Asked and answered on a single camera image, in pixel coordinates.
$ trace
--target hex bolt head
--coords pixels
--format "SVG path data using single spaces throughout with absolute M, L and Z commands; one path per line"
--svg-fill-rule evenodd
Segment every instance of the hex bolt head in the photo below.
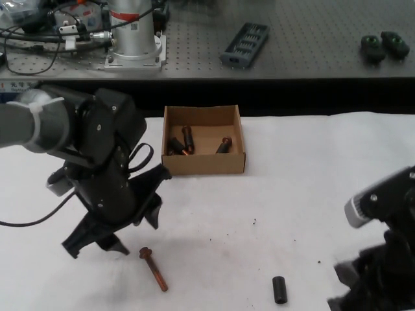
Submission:
M 142 248 L 142 249 L 140 249 L 140 258 L 141 259 L 149 258 L 151 256 L 152 252 L 153 251 L 149 248 Z

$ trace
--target rusty bolt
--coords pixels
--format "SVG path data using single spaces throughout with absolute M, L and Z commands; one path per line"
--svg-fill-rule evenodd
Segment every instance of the rusty bolt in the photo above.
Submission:
M 148 264 L 151 272 L 153 273 L 154 277 L 158 285 L 160 286 L 163 292 L 166 292 L 169 287 L 167 287 L 166 282 L 164 281 L 163 276 L 161 275 L 159 269 L 157 268 L 156 264 L 154 263 L 153 259 L 151 258 L 152 250 L 149 248 L 142 248 L 140 249 L 140 258 L 145 259 L 146 263 Z
M 232 138 L 231 137 L 223 137 L 222 144 L 220 144 L 218 150 L 216 151 L 217 154 L 227 154 L 229 152 L 229 148 L 232 146 Z
M 184 134 L 184 145 L 186 150 L 193 154 L 195 152 L 195 143 L 193 142 L 192 128 L 190 126 L 184 126 L 182 128 L 182 133 Z

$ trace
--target bolt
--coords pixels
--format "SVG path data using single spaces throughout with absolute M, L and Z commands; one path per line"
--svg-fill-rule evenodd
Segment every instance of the bolt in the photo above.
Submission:
M 190 126 L 184 126 L 182 128 L 182 133 L 184 134 L 184 145 L 186 145 L 186 150 L 193 154 L 195 152 L 195 144 L 193 142 L 192 128 Z
M 154 277 L 156 278 L 157 283 L 159 284 L 161 290 L 166 292 L 169 288 L 167 287 L 166 282 L 164 281 L 163 276 L 161 275 L 159 269 L 157 268 L 156 264 L 151 258 L 152 250 L 149 248 L 142 248 L 140 249 L 140 258 L 145 259 L 148 267 L 150 268 L 151 272 L 153 273 Z
M 169 146 L 172 148 L 177 154 L 183 154 L 184 156 L 189 156 L 190 153 L 186 150 L 185 146 L 175 137 L 170 139 Z
M 229 152 L 229 148 L 232 146 L 232 138 L 231 137 L 223 137 L 222 144 L 220 144 L 218 150 L 216 151 L 217 154 L 227 154 Z

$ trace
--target white tablecloth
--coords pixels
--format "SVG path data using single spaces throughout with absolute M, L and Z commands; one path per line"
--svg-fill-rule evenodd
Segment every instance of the white tablecloth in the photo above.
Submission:
M 142 141 L 156 152 L 150 168 L 160 162 L 163 120 L 147 122 Z M 77 260 L 66 253 L 60 244 L 86 212 L 76 198 L 43 224 L 0 227 L 0 309 L 329 310 L 327 298 L 347 290 L 333 266 L 382 242 L 386 229 L 379 222 L 351 228 L 343 206 L 415 162 L 415 116 L 263 117 L 242 124 L 245 174 L 163 182 L 160 228 L 143 222 L 117 234 L 129 256 L 95 244 Z M 0 220 L 28 222 L 51 211 L 61 198 L 45 182 L 61 164 L 22 147 L 0 150 Z M 139 259 L 143 246 L 153 249 L 168 292 Z M 274 302 L 277 275 L 287 283 L 285 306 Z

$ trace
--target open cardboard box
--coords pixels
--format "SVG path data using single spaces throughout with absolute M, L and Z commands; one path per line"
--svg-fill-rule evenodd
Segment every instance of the open cardboard box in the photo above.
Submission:
M 169 139 L 184 145 L 183 126 L 191 126 L 195 153 L 168 155 Z M 230 136 L 227 154 L 216 154 L 222 138 Z M 245 169 L 245 147 L 238 106 L 165 107 L 161 162 L 172 175 L 240 174 Z

